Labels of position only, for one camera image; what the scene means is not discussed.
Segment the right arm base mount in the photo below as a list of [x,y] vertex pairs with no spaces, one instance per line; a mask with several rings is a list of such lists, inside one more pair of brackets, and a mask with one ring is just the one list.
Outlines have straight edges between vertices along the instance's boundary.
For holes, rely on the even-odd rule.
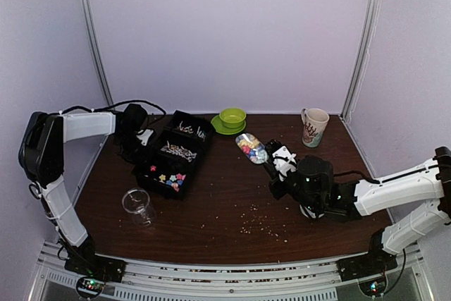
[[370,239],[366,254],[339,259],[336,262],[342,282],[358,280],[360,291],[367,297],[381,297],[388,291],[386,273],[397,268],[397,257],[383,250],[383,229]]

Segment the silver metal scoop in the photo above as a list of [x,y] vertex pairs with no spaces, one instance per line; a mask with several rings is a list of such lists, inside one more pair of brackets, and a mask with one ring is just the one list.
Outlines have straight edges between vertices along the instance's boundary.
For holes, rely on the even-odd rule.
[[244,155],[256,165],[268,162],[269,155],[260,140],[250,133],[242,133],[235,138],[236,145]]

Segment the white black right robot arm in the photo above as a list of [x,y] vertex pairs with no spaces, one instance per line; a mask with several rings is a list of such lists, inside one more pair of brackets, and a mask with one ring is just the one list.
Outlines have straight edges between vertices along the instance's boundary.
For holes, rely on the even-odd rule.
[[422,201],[401,221],[374,233],[370,252],[361,260],[366,273],[375,274],[388,263],[388,255],[440,225],[450,225],[450,149],[439,147],[435,156],[422,164],[391,176],[372,179],[363,176],[337,183],[333,166],[317,156],[296,155],[277,140],[266,143],[271,176],[270,191],[276,198],[291,196],[302,214],[311,220],[323,216],[339,222],[360,220],[373,213],[415,201]]

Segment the clear plastic jar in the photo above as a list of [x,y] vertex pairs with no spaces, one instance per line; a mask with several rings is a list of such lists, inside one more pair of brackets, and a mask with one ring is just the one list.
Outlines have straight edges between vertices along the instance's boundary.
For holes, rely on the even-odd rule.
[[148,228],[154,225],[156,212],[146,190],[141,188],[128,190],[123,195],[122,206],[136,226]]

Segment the black three-compartment candy tray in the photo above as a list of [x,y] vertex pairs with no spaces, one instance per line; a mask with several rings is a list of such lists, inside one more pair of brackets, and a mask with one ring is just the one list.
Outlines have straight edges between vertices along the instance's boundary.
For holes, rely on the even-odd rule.
[[175,111],[150,144],[145,161],[133,169],[138,187],[166,199],[184,199],[214,132],[205,118]]

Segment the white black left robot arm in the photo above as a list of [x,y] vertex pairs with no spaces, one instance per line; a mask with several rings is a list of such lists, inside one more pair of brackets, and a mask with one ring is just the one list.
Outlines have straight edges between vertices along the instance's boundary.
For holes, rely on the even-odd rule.
[[140,164],[146,159],[154,134],[146,127],[149,117],[146,105],[145,100],[132,99],[98,109],[77,105],[54,113],[36,111],[31,115],[18,161],[30,180],[30,191],[42,201],[47,218],[70,246],[83,246],[89,235],[65,187],[65,144],[112,136],[122,159]]

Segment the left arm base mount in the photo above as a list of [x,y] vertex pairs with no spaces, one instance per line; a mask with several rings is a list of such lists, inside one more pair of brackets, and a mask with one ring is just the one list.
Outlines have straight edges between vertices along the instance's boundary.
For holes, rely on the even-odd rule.
[[61,244],[67,253],[65,270],[80,275],[75,283],[75,291],[82,299],[92,300],[103,293],[107,283],[122,281],[126,262],[98,255],[91,237],[78,247],[64,240]]

